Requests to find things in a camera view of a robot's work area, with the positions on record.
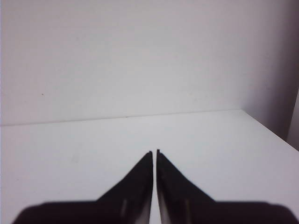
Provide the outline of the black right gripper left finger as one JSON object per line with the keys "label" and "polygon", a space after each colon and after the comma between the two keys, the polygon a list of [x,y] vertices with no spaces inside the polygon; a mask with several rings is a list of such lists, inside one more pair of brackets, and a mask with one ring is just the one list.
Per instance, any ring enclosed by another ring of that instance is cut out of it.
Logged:
{"label": "black right gripper left finger", "polygon": [[48,202],[23,209],[15,224],[148,224],[153,155],[146,153],[127,175],[94,201]]}

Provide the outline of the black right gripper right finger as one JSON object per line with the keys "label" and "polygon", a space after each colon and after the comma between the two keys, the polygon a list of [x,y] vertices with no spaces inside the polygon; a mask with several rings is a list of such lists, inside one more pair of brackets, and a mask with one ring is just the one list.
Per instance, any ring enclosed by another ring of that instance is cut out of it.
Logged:
{"label": "black right gripper right finger", "polygon": [[163,224],[297,224],[285,206],[266,202],[216,201],[189,181],[160,151],[157,197]]}

